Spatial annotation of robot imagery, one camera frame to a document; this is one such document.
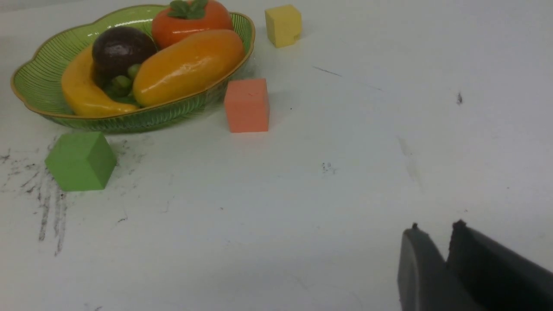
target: green bowl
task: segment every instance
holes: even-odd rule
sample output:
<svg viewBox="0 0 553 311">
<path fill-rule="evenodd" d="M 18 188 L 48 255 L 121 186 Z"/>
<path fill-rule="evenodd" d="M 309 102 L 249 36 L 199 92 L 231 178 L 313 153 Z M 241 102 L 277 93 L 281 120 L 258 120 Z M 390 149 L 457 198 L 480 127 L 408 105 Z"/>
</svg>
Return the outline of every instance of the green bowl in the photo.
<svg viewBox="0 0 553 311">
<path fill-rule="evenodd" d="M 159 106 L 141 108 L 112 117 L 77 116 L 67 105 L 61 91 L 61 75 L 69 62 L 96 37 L 110 27 L 121 25 L 138 28 L 150 34 L 152 19 L 167 6 L 145 5 L 123 8 L 99 20 L 63 31 L 48 39 L 33 58 L 12 76 L 12 90 L 25 106 L 57 124 L 112 133 L 151 131 L 172 125 L 193 115 L 207 105 L 221 101 L 227 84 L 246 71 L 255 40 L 255 26 L 250 18 L 231 13 L 234 31 L 244 44 L 246 56 L 239 66 L 207 90 Z"/>
</svg>

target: white table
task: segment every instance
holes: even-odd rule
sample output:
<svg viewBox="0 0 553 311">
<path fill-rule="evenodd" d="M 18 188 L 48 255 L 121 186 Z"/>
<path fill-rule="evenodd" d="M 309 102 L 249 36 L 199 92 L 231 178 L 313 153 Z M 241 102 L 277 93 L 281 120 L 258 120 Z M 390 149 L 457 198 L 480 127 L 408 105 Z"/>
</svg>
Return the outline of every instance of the white table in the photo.
<svg viewBox="0 0 553 311">
<path fill-rule="evenodd" d="M 51 35 L 148 2 L 0 14 L 1 310 L 400 310 L 414 221 L 444 256 L 464 219 L 553 269 L 548 0 L 297 0 L 304 37 L 278 50 L 263 10 L 283 3 L 226 0 L 257 25 L 270 131 L 230 134 L 217 110 L 109 136 L 107 189 L 53 199 L 39 241 L 61 195 L 40 182 L 47 146 L 71 129 L 9 77 Z"/>
</svg>

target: foam block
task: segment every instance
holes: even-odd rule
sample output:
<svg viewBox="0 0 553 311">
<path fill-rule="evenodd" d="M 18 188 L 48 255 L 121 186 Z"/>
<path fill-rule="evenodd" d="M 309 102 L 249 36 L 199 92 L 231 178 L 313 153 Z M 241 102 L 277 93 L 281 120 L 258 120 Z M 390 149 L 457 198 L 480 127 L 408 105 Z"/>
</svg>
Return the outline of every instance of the foam block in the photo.
<svg viewBox="0 0 553 311">
<path fill-rule="evenodd" d="M 270 109 L 267 81 L 230 81 L 225 94 L 225 110 L 232 133 L 268 131 Z"/>
<path fill-rule="evenodd" d="M 293 5 L 265 10 L 267 37 L 276 48 L 293 45 L 300 39 L 301 13 Z"/>
<path fill-rule="evenodd" d="M 117 164 L 117 158 L 101 132 L 61 136 L 45 160 L 63 191 L 101 190 Z"/>
</svg>

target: dark purple avocado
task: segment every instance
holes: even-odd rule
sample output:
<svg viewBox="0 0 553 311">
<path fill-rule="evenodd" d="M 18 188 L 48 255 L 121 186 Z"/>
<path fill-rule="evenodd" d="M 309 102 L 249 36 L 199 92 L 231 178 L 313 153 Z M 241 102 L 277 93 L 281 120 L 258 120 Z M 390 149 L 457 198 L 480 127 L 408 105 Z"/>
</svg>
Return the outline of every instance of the dark purple avocado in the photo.
<svg viewBox="0 0 553 311">
<path fill-rule="evenodd" d="M 109 28 L 92 46 L 96 72 L 105 79 L 126 75 L 129 67 L 143 63 L 156 52 L 150 36 L 126 26 Z"/>
</svg>

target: yellow cube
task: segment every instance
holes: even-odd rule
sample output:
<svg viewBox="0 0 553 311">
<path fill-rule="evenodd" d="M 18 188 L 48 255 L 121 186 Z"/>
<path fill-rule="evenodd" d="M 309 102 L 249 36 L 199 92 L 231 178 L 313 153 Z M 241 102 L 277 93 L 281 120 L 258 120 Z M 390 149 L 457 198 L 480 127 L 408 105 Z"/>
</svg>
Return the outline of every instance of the yellow cube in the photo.
<svg viewBox="0 0 553 311">
<path fill-rule="evenodd" d="M 293 5 L 266 9 L 267 36 L 276 48 L 293 45 L 301 34 L 301 13 Z"/>
</svg>

